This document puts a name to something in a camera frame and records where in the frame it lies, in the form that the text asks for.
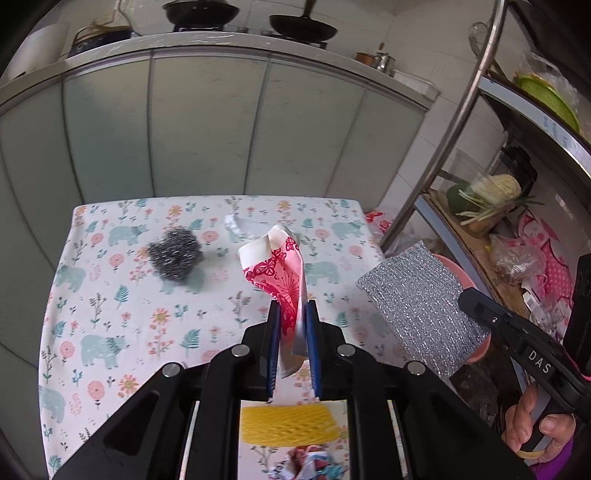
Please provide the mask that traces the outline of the purple sleeve forearm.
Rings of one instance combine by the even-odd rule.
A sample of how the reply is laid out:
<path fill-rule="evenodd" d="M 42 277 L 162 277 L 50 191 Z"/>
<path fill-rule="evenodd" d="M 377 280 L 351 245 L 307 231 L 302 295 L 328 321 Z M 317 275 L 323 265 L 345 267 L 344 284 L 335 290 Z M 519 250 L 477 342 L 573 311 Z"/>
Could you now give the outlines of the purple sleeve forearm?
<path fill-rule="evenodd" d="M 536 463 L 531 466 L 537 480 L 554 480 L 565 467 L 573 451 L 574 439 L 571 438 L 562 451 L 551 461 Z"/>

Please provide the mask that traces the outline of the right hand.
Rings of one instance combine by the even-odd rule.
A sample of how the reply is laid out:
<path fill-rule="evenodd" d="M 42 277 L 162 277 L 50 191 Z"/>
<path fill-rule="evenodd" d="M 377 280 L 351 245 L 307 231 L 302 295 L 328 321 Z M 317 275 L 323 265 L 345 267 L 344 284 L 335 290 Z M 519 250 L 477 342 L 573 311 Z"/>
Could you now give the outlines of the right hand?
<path fill-rule="evenodd" d="M 532 413 L 537 405 L 538 387 L 530 385 L 519 402 L 510 407 L 505 415 L 505 431 L 503 441 L 517 453 L 522 445 L 530 440 L 534 431 L 539 431 L 550 438 L 543 453 L 537 458 L 539 463 L 548 463 L 557 458 L 572 440 L 576 430 L 576 419 L 572 415 L 550 414 L 535 427 Z"/>

